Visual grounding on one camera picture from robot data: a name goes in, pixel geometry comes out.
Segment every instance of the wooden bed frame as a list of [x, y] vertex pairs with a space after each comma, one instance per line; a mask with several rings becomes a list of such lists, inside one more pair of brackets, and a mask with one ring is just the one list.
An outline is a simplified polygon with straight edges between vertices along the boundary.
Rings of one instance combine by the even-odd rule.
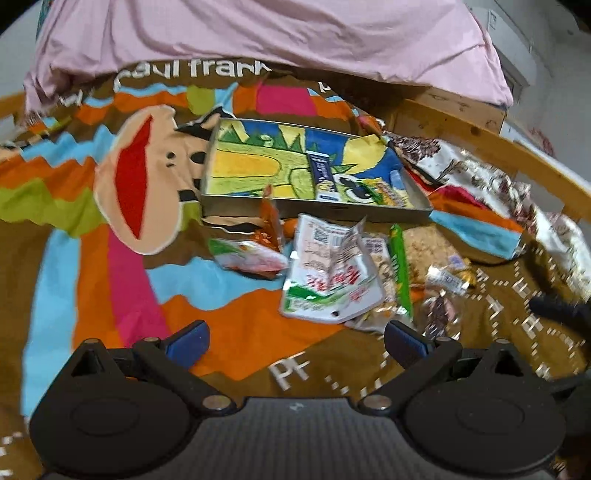
[[[24, 92], [0, 98], [0, 119], [12, 116], [15, 123], [24, 112]], [[519, 172], [560, 199], [562, 212], [574, 221], [591, 222], [591, 190], [568, 172], [519, 144], [456, 116], [405, 99], [390, 113], [388, 128], [409, 137], [442, 138], [463, 147], [514, 178]]]

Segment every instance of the blue cloth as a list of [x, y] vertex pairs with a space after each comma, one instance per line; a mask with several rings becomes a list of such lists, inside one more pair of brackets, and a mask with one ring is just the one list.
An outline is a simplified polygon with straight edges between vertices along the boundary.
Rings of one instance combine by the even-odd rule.
[[518, 232], [452, 213], [434, 210], [430, 218], [454, 232], [471, 247], [506, 260], [513, 258], [521, 237]]

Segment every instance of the red cloth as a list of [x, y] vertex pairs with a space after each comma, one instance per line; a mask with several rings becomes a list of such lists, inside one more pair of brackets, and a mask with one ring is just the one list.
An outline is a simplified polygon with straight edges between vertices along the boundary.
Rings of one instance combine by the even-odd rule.
[[444, 185], [435, 190], [438, 194], [449, 200], [455, 200], [460, 203], [468, 203], [483, 210], [490, 210], [484, 203], [476, 200], [467, 190], [455, 185]]

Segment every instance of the orange stripe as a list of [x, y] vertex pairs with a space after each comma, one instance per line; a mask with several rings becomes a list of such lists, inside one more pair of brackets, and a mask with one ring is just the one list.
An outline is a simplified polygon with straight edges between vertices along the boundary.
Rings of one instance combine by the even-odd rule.
[[40, 134], [47, 130], [47, 126], [43, 122], [37, 122], [35, 125], [29, 127], [29, 131], [34, 134]]
[[92, 190], [95, 167], [91, 157], [83, 165], [68, 160], [52, 168], [43, 157], [26, 162], [18, 155], [0, 163], [0, 188], [16, 189], [32, 179], [43, 179], [52, 197], [73, 202], [85, 189]]
[[353, 112], [347, 102], [327, 102], [320, 96], [311, 96], [312, 102], [316, 107], [316, 113], [324, 118], [340, 118], [348, 120], [353, 117]]
[[500, 226], [501, 228], [517, 233], [523, 232], [523, 228], [511, 219], [503, 218], [491, 210], [485, 210], [475, 205], [458, 202], [457, 200], [450, 200], [441, 193], [432, 193], [429, 195], [429, 201], [433, 205], [433, 208], [440, 212], [461, 215], [481, 222], [490, 223], [491, 225]]
[[110, 105], [100, 108], [82, 105], [74, 117], [86, 125], [94, 125], [102, 121], [110, 107]]
[[238, 86], [232, 95], [232, 110], [235, 115], [244, 112], [256, 112], [256, 90], [258, 85], [251, 87]]
[[168, 92], [159, 92], [155, 95], [147, 97], [136, 97], [129, 93], [117, 93], [115, 94], [115, 100], [112, 104], [106, 105], [100, 108], [94, 108], [89, 105], [82, 105], [76, 114], [76, 118], [86, 125], [94, 125], [101, 122], [107, 111], [111, 107], [115, 107], [117, 110], [123, 113], [135, 112], [146, 108], [148, 106], [155, 105], [171, 105], [188, 108], [187, 94], [179, 93], [178, 95], [172, 95]]
[[72, 337], [76, 348], [87, 338], [100, 338], [107, 348], [123, 348], [111, 307], [108, 275], [109, 226], [82, 236], [78, 275], [78, 321]]
[[135, 97], [129, 93], [117, 93], [113, 105], [115, 105], [120, 112], [135, 112], [136, 110], [154, 105], [189, 107], [186, 93], [172, 95], [168, 92], [159, 92], [156, 95], [151, 95], [149, 97]]
[[343, 328], [283, 317], [277, 310], [280, 300], [281, 291], [255, 290], [206, 312], [177, 295], [162, 310], [173, 332], [195, 320], [209, 325], [211, 347], [191, 369], [195, 375], [221, 372], [239, 381]]

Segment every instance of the green snack wrapper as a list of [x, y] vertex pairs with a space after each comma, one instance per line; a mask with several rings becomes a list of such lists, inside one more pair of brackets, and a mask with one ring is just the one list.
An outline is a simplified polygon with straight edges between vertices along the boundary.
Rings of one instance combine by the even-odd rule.
[[404, 250], [404, 238], [399, 225], [390, 227], [390, 256], [392, 257], [392, 270], [396, 278], [396, 290], [398, 303], [404, 307], [410, 318], [413, 317], [413, 303], [410, 297], [410, 281], [408, 277], [408, 263]]

